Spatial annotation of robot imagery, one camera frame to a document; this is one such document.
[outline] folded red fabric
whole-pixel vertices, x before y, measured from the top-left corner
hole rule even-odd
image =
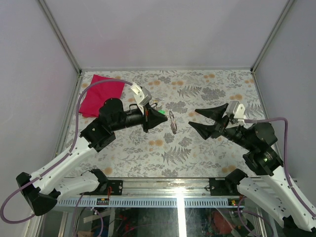
[[[105,79],[112,78],[93,75],[91,84]],[[110,98],[119,99],[122,95],[123,88],[123,82],[106,82],[91,87],[87,91],[87,95],[80,106],[79,113],[82,113],[84,117],[98,117],[99,109],[103,106],[104,102]]]

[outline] fern print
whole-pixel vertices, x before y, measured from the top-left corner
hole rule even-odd
[[[169,165],[169,161],[171,163],[177,164],[177,162],[183,163],[183,161],[186,161],[188,159],[188,155],[191,153],[191,149],[186,149],[186,148],[170,148],[170,150],[166,153],[164,152],[162,156],[163,162],[167,161],[167,164]]]
[[[196,97],[197,95],[199,95],[200,91],[202,90],[202,87],[198,87],[198,86],[185,86],[183,89],[178,90],[179,96],[182,96],[182,98],[184,98],[184,96],[190,97]]]

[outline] floral patterned surface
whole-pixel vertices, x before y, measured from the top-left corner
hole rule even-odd
[[[90,85],[94,74],[134,81],[146,87],[153,99],[164,99],[158,103],[157,110],[174,113],[178,132],[172,134],[169,121],[149,133],[144,133],[139,126],[116,131],[114,142],[81,163],[69,176],[99,168],[109,177],[224,177],[236,167],[254,176],[242,158],[245,149],[223,137],[204,141],[188,125],[189,121],[212,124],[194,110],[220,106],[231,100],[239,100],[246,106],[248,118],[263,119],[249,70],[85,72],[81,91]],[[124,110],[134,102],[127,85],[121,100]],[[80,115],[79,129],[93,120]],[[75,117],[66,146],[72,143],[74,133]]]

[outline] robotic arm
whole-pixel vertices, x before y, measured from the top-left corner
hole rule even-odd
[[[256,123],[245,128],[245,107],[238,101],[232,101],[220,107],[196,109],[196,112],[215,121],[214,125],[195,122],[189,124],[203,139],[224,136],[228,140],[248,150],[243,158],[247,166],[271,186],[279,199],[271,196],[256,185],[251,178],[239,169],[225,178],[227,190],[238,191],[247,196],[267,211],[281,227],[287,237],[316,236],[316,219],[307,211],[316,211],[290,178],[286,178],[284,164],[278,154],[271,148],[277,141],[273,127],[268,122]],[[292,191],[294,189],[302,201]]]
[[[120,99],[108,99],[99,110],[99,117],[91,122],[81,133],[74,147],[69,147],[50,163],[28,174],[22,172],[16,177],[19,187],[39,178],[22,190],[22,195],[36,216],[50,211],[59,200],[85,192],[103,192],[109,186],[109,180],[99,169],[93,169],[82,176],[71,179],[64,177],[83,160],[96,155],[115,140],[114,131],[142,125],[148,132],[162,122],[167,116],[151,107],[150,92],[136,84],[131,86],[136,104],[131,104],[128,111],[123,110]],[[44,176],[41,174],[50,169]]]

